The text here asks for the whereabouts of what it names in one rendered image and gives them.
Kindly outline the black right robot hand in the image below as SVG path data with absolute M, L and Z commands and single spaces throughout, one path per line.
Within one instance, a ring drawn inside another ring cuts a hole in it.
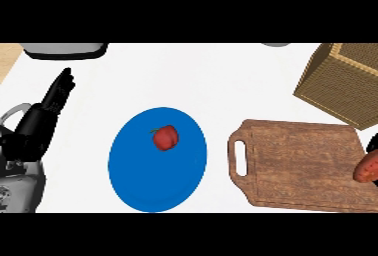
M 370 153 L 376 149 L 378 149 L 378 133 L 370 138 L 369 144 L 366 146 L 366 152 Z

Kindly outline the grey and black appliance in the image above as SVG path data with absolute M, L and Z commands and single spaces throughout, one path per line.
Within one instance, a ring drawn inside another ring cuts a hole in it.
M 107 43 L 22 43 L 25 54 L 38 60 L 95 59 L 107 49 Z

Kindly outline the brown wooden cutting board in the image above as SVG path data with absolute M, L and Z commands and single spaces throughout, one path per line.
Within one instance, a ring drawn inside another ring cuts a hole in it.
M 227 142 L 231 181 L 261 207 L 378 213 L 378 186 L 352 180 L 363 156 L 348 125 L 246 120 Z

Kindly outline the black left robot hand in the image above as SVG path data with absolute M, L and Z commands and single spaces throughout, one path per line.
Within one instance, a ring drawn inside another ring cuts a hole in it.
M 31 105 L 14 132 L 0 136 L 0 147 L 7 161 L 35 162 L 41 159 L 73 87 L 70 69 L 64 68 L 50 85 L 42 101 Z

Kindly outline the blue oval plate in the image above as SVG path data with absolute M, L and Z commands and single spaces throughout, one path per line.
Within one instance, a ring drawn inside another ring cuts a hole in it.
M 159 150 L 153 136 L 171 125 L 178 134 L 174 147 Z M 109 151 L 109 179 L 122 202 L 144 212 L 175 207 L 190 196 L 206 165 L 206 142 L 191 117 L 174 108 L 137 114 L 121 128 Z

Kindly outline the wicker basket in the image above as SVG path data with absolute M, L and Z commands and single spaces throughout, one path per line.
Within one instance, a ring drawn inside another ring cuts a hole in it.
M 321 43 L 293 95 L 364 130 L 378 124 L 378 43 Z

